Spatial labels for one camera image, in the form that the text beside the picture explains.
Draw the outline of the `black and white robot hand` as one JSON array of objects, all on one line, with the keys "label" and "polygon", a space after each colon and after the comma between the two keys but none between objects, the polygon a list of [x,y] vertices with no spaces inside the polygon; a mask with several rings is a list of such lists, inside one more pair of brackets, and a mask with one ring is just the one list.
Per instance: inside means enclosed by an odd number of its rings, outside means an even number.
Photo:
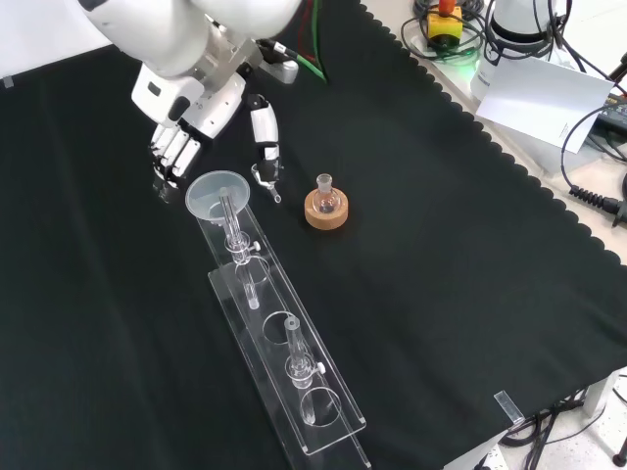
[{"label": "black and white robot hand", "polygon": [[241,107],[250,112],[259,160],[253,164],[254,179],[276,203],[281,202],[280,146],[276,116],[271,103],[260,94],[246,93],[241,72],[232,75],[213,92],[190,75],[163,78],[143,65],[131,92],[131,100],[156,125],[150,152],[155,172],[154,188],[165,202],[187,179],[205,142],[213,142],[227,128]]}]

